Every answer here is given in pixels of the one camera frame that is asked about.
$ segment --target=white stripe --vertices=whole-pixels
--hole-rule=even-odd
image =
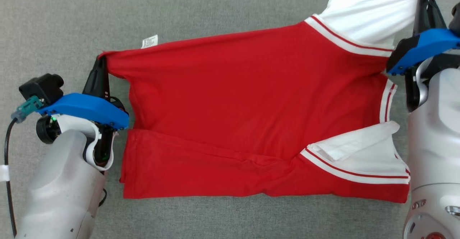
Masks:
[[[386,81],[385,89],[383,90],[382,93],[382,100],[380,103],[380,113],[379,113],[379,120],[380,123],[384,123],[386,121],[390,120],[390,109],[391,109],[391,103],[393,101],[393,96],[395,95],[396,89],[398,88],[397,85],[391,89],[393,86],[393,82],[388,79]]]
[[[325,26],[327,26],[326,23],[319,17],[318,15],[314,14],[314,17],[316,17],[319,21],[321,21]],[[332,41],[334,44],[337,46],[341,47],[342,49],[345,49],[348,52],[352,52],[355,54],[360,54],[360,55],[369,55],[369,56],[381,56],[381,57],[389,57],[391,55],[391,51],[383,51],[383,50],[378,50],[378,49],[365,49],[362,47],[357,47],[352,44],[349,44],[346,41],[343,41],[342,39],[334,36],[332,33],[330,33],[327,29],[325,29],[321,24],[319,24],[315,19],[312,17],[309,17],[305,20],[307,24],[312,26],[315,30],[317,30],[321,35],[326,37],[329,41]],[[331,29],[329,26],[327,26],[331,31],[334,31],[335,34],[339,35],[340,37],[343,37],[347,41],[350,41],[354,44],[357,44],[359,46],[371,46],[371,47],[378,47],[378,46],[373,46],[370,44],[362,44],[361,42],[358,41],[352,41],[350,39],[347,39],[346,36],[341,35],[337,31]],[[381,49],[392,49],[391,47],[382,47]]]
[[[357,176],[357,175],[352,175],[352,174],[349,174],[349,173],[345,173],[345,172],[342,172],[340,170],[337,170],[337,169],[334,169],[334,168],[330,167],[329,165],[325,164],[324,162],[322,162],[321,160],[319,160],[315,156],[311,155],[305,149],[302,150],[302,152],[300,152],[300,153],[306,159],[308,159],[310,162],[314,163],[315,165],[317,165],[321,169],[325,170],[326,172],[328,172],[328,173],[330,173],[332,175],[335,175],[337,177],[345,179],[345,180],[350,180],[350,181],[359,182],[359,183],[368,183],[368,184],[409,184],[410,177],[409,177],[409,174],[407,174],[407,173],[401,173],[401,175],[398,175],[398,176],[407,176],[408,178],[405,178],[405,179],[403,179],[403,178],[377,178],[377,177]],[[312,151],[312,153],[314,153],[317,157],[321,158],[325,162],[330,163],[330,161],[328,161],[327,159],[323,158],[321,155],[316,154],[313,151]],[[385,174],[381,174],[381,173],[380,174],[363,174],[363,175],[384,175],[384,176],[386,176]]]
[[[10,169],[8,165],[0,165],[0,181],[10,180]]]

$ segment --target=red and white striped trim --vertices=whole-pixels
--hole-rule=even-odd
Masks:
[[[332,162],[310,149],[306,148],[300,153],[321,169],[345,180],[368,184],[409,184],[410,181],[410,176],[407,172],[401,173],[400,175],[358,173],[336,167]]]
[[[392,81],[386,81],[385,89],[383,90],[382,94],[382,101],[380,104],[380,123],[390,121],[391,103],[393,102],[393,96],[395,95],[397,88],[398,86]]]
[[[393,51],[390,47],[372,46],[370,44],[363,44],[361,42],[345,38],[345,36],[341,35],[340,32],[327,26],[327,23],[325,23],[324,20],[316,14],[307,18],[305,22],[321,33],[321,35],[326,37],[329,41],[332,41],[334,44],[348,52],[369,56],[389,57]]]

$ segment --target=care label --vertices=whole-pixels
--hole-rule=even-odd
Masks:
[[[151,36],[142,41],[141,49],[145,49],[146,47],[156,46],[157,44],[158,44],[158,35]]]

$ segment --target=blue plastic mount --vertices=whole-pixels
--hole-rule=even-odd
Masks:
[[[64,95],[53,105],[41,108],[40,114],[66,114],[87,120],[107,124],[114,129],[126,129],[129,116],[103,98],[81,93]]]
[[[429,29],[420,33],[417,46],[410,49],[388,73],[402,74],[408,67],[449,49],[460,49],[459,46],[460,37],[455,36],[449,29]]]

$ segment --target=folded fabric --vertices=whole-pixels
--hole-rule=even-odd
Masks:
[[[385,123],[396,85],[381,72],[416,0],[348,1],[292,26],[101,54],[131,84],[125,198],[333,193],[404,203],[409,174],[392,146],[396,126]]]

